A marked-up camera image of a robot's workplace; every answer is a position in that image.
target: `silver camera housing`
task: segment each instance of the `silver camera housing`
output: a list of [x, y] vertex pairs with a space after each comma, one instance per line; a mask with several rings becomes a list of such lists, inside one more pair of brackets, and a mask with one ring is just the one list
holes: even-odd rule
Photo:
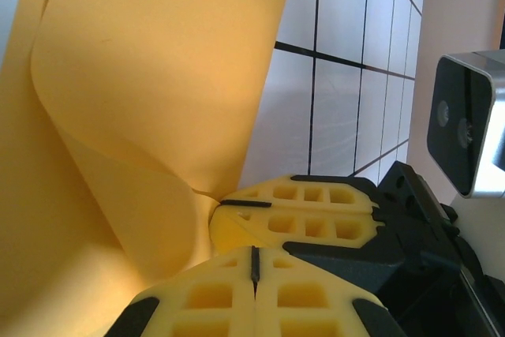
[[[455, 82], [460, 81], [462, 78], [464, 78], [464, 84]], [[489, 98], [485, 96], [486, 100], [477, 99], [478, 94], [475, 95], [475, 91], [472, 94], [470, 88], [475, 89], [475, 86], [489, 86], [490, 89], [482, 88], [486, 94], [490, 90]], [[472, 104], [480, 102], [478, 107], [479, 119], [481, 120], [478, 126], [479, 130], [472, 130], [473, 125], [469, 124], [466, 118], [460, 118], [459, 132], [453, 130], [455, 128], [443, 131], [450, 118], [451, 111], [447, 103], [440, 100], [440, 93], [449, 94], [451, 88], [454, 89], [454, 95], [449, 95], [449, 97], [454, 96], [452, 103], [457, 103], [455, 105], [459, 110], [464, 107], [465, 112], [470, 116], [475, 114], [475, 107], [472, 110]], [[451, 148], [455, 152], [458, 149], [455, 143], [457, 138], [462, 141], [460, 142], [462, 148], [469, 149], [465, 145], [473, 143], [471, 133], [479, 135], [478, 142], [475, 141], [476, 146], [471, 147], [475, 148], [474, 151], [466, 155], [471, 164], [463, 162], [462, 159], [453, 158], [450, 152], [442, 152], [444, 149]], [[428, 150], [440, 169], [463, 197], [505, 197], [505, 50], [449, 54], [440, 59], [437, 66], [432, 113], [428, 129]], [[463, 157], [465, 154], [456, 153], [459, 154], [459, 157]], [[468, 174], [467, 183], [464, 186], [458, 184], [461, 181], [461, 178], [457, 175], [459, 169], [454, 167], [454, 165], [459, 164], [462, 167], [469, 167], [470, 174]], [[466, 172], [467, 170], [462, 170], [462, 175], [465, 176]]]

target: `wall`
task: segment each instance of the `wall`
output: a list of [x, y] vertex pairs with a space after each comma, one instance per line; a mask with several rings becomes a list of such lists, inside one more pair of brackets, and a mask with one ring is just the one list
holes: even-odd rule
[[406, 160], [422, 4], [287, 0], [241, 186]]
[[425, 0], [408, 162], [442, 202], [456, 192], [426, 147], [436, 64], [442, 54], [497, 49], [502, 26], [503, 0]]

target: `curled yellow sheet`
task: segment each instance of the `curled yellow sheet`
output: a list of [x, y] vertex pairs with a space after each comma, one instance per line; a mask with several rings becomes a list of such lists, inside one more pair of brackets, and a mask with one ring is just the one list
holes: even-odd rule
[[283, 2], [20, 0], [0, 75], [0, 334], [87, 335], [210, 255]]
[[154, 278], [209, 257], [208, 235], [195, 233], [210, 210], [191, 190], [218, 200], [236, 188], [283, 4], [47, 4], [37, 95], [126, 252]]

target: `black camera face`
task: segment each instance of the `black camera face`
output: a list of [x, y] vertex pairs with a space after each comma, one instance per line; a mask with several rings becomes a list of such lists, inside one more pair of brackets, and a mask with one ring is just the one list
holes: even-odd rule
[[448, 58], [436, 69], [428, 150], [453, 186], [472, 189], [492, 104], [489, 79]]

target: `yellow lattice foam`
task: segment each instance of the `yellow lattice foam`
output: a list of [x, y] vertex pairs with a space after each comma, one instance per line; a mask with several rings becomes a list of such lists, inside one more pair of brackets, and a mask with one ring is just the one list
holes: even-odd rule
[[281, 248], [307, 242], [361, 248], [376, 236], [368, 196], [340, 183], [297, 182], [281, 177], [232, 193], [225, 200], [271, 203], [269, 208], [222, 205], [211, 219], [219, 253], [241, 245]]
[[352, 301], [379, 300], [277, 249], [260, 250], [256, 298], [251, 248], [200, 264], [134, 300], [160, 303], [142, 337], [367, 336]]

